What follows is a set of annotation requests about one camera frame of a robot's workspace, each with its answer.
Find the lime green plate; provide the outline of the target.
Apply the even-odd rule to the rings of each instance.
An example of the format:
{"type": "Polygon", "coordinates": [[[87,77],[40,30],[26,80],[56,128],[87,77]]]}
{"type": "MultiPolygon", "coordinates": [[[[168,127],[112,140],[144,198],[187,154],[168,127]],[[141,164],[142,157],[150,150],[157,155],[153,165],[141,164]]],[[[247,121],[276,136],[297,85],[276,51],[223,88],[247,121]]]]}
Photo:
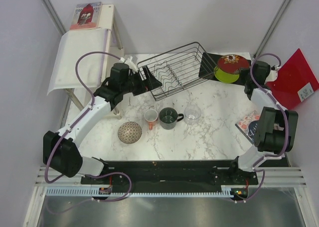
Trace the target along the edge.
{"type": "Polygon", "coordinates": [[[235,83],[236,81],[238,81],[240,77],[239,74],[226,73],[222,71],[220,68],[218,68],[217,66],[214,69],[214,76],[218,81],[226,83],[226,84],[235,83]]]}

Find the dark red patterned bowl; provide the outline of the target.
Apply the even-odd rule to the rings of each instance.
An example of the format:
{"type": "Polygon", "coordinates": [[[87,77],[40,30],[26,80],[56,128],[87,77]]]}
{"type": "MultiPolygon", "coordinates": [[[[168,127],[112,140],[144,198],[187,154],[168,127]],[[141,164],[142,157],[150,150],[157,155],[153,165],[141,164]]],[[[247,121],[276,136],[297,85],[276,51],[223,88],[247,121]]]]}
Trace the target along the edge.
{"type": "Polygon", "coordinates": [[[238,74],[240,70],[248,69],[250,62],[240,55],[227,54],[218,59],[217,67],[228,74],[238,74]]]}

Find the black wire dish rack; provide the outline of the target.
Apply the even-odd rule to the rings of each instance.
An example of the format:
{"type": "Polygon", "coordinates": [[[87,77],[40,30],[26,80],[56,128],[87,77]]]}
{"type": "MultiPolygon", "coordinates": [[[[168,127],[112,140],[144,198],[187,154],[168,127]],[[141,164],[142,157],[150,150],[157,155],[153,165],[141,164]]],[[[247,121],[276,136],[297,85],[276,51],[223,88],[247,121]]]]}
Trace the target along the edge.
{"type": "Polygon", "coordinates": [[[142,66],[148,66],[152,74],[162,82],[162,87],[151,91],[155,101],[205,82],[207,79],[198,77],[204,52],[206,51],[200,43],[192,42],[140,61],[137,67],[141,72],[142,66]]]}

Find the orange pink mug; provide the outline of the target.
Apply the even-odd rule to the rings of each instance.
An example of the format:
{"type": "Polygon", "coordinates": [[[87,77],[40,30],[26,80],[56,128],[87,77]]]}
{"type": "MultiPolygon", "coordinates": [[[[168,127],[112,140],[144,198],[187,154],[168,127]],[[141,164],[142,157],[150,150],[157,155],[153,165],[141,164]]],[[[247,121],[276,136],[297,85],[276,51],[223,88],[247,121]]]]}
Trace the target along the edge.
{"type": "Polygon", "coordinates": [[[152,130],[153,127],[156,125],[158,117],[159,117],[159,114],[154,109],[149,109],[145,112],[144,118],[146,122],[148,123],[149,130],[152,130]]]}

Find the grey mug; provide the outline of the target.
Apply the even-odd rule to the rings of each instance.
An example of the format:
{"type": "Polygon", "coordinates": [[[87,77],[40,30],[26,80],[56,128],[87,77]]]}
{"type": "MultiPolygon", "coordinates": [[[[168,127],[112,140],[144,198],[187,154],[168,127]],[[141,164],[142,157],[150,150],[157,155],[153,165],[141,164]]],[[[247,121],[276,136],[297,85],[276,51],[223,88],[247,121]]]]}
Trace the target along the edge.
{"type": "Polygon", "coordinates": [[[184,114],[177,113],[173,108],[164,108],[159,113],[160,125],[166,130],[173,129],[183,119],[184,114]]]}

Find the clear octagonal glass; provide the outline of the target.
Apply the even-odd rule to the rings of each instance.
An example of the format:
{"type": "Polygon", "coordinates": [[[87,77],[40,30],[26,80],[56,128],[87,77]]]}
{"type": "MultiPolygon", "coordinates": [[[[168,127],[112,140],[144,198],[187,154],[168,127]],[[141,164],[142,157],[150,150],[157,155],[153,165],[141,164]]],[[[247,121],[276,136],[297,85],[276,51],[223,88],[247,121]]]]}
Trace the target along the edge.
{"type": "Polygon", "coordinates": [[[187,125],[195,125],[201,117],[201,109],[197,105],[188,105],[184,110],[184,120],[187,125]]]}

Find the red patterned white bowl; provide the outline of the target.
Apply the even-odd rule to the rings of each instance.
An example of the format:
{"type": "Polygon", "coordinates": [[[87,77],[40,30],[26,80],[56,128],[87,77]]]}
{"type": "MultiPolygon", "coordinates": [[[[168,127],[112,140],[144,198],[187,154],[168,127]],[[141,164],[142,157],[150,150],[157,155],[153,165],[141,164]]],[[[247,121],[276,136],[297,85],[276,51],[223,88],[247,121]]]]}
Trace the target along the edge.
{"type": "Polygon", "coordinates": [[[141,126],[133,121],[122,124],[118,129],[118,138],[125,144],[133,144],[142,136],[141,126]]]}

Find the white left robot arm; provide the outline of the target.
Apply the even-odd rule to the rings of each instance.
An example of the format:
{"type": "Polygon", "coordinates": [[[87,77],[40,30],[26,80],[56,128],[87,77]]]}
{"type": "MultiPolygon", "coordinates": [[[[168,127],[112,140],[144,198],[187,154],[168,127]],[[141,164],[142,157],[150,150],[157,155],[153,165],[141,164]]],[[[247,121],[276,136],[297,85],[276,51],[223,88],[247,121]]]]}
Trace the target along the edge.
{"type": "Polygon", "coordinates": [[[125,63],[116,63],[111,68],[110,76],[94,92],[90,103],[80,114],[59,131],[48,131],[44,135],[45,176],[52,168],[67,177],[91,175],[99,184],[109,180],[109,171],[104,169],[102,161],[82,156],[79,147],[91,129],[123,100],[125,94],[137,96],[162,86],[147,66],[143,67],[143,72],[141,75],[125,63]]]}

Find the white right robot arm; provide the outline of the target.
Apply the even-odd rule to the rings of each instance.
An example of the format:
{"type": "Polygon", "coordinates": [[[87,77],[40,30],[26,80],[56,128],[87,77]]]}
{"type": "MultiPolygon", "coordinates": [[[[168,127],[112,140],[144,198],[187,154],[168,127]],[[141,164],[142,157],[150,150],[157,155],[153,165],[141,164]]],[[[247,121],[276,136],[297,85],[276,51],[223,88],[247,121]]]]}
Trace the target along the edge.
{"type": "Polygon", "coordinates": [[[267,160],[280,160],[285,152],[292,150],[296,135],[298,114],[288,110],[266,87],[268,81],[275,81],[280,66],[252,63],[250,68],[239,69],[240,80],[248,99],[260,110],[260,118],[254,133],[253,145],[234,160],[236,167],[228,171],[228,178],[234,184],[246,179],[246,172],[256,172],[267,160]]]}

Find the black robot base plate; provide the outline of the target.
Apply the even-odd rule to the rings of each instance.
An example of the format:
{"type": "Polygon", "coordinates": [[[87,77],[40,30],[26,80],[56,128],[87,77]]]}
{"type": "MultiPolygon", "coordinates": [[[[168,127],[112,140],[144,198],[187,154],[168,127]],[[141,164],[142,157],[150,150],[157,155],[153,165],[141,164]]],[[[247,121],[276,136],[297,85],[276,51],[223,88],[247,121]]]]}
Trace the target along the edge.
{"type": "Polygon", "coordinates": [[[234,160],[105,161],[101,179],[81,184],[111,184],[117,191],[217,191],[223,185],[257,185],[254,172],[237,169],[234,160]]]}

